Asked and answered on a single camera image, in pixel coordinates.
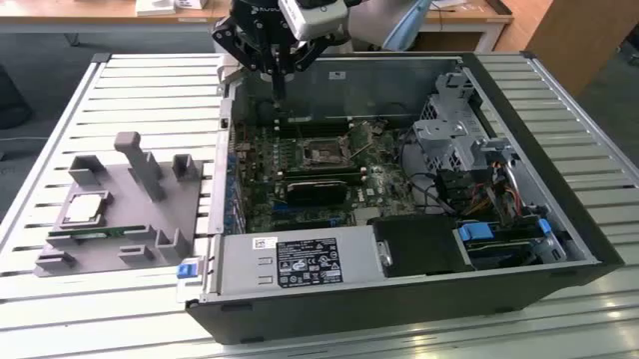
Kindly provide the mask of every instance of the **motherboard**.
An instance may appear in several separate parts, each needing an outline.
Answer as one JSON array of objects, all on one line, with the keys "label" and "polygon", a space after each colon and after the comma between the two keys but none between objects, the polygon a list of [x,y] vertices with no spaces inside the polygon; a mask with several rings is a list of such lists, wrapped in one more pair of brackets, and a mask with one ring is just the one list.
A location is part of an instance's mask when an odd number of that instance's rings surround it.
[{"label": "motherboard", "polygon": [[240,127],[245,231],[348,227],[415,212],[397,163],[401,132],[379,118],[289,118]]}]

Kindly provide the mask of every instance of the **wooden desk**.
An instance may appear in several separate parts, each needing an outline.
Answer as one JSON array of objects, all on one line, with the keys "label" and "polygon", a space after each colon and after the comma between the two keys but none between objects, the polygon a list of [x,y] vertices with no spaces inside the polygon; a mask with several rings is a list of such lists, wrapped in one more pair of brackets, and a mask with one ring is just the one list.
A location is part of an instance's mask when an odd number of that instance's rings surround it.
[{"label": "wooden desk", "polygon": [[[229,0],[208,0],[203,10],[136,16],[135,0],[0,0],[0,33],[112,31],[207,31],[228,15]],[[489,51],[512,16],[497,15],[485,0],[431,11],[424,32],[485,34],[479,49]]]},{"label": "wooden desk", "polygon": [[637,0],[503,0],[516,19],[497,51],[531,51],[576,96],[639,22]]}]

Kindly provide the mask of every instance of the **sticker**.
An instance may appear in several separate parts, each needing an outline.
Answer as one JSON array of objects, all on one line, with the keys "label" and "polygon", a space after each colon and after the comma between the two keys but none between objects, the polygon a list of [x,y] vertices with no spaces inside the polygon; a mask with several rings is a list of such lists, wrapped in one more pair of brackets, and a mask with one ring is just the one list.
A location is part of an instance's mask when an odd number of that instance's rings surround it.
[{"label": "sticker", "polygon": [[329,80],[345,80],[347,79],[347,72],[345,71],[331,71],[328,73]]},{"label": "sticker", "polygon": [[252,239],[252,249],[273,249],[277,244],[277,237],[255,237]]},{"label": "sticker", "polygon": [[335,238],[276,242],[275,246],[281,288],[343,283]]},{"label": "sticker", "polygon": [[177,22],[207,22],[207,19],[196,17],[180,17],[177,18]]}]

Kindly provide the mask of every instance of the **barcode sticker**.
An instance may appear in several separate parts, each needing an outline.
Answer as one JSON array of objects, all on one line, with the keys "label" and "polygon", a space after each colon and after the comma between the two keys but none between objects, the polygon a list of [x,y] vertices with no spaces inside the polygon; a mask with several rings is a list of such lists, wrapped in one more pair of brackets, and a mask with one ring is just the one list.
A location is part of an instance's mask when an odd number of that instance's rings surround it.
[{"label": "barcode sticker", "polygon": [[277,246],[277,237],[255,237],[252,249],[273,249]]}]

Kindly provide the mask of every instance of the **gray 3d-printed holder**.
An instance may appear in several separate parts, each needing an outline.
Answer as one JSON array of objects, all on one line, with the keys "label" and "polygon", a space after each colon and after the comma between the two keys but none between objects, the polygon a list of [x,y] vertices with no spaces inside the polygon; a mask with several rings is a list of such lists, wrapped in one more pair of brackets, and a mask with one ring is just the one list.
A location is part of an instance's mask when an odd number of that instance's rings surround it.
[{"label": "gray 3d-printed holder", "polygon": [[[120,132],[115,148],[131,165],[104,166],[96,156],[73,160],[74,183],[36,261],[38,277],[173,266],[192,252],[201,161],[180,154],[157,164],[136,132]],[[73,219],[72,202],[86,195],[99,204],[85,220]]]}]

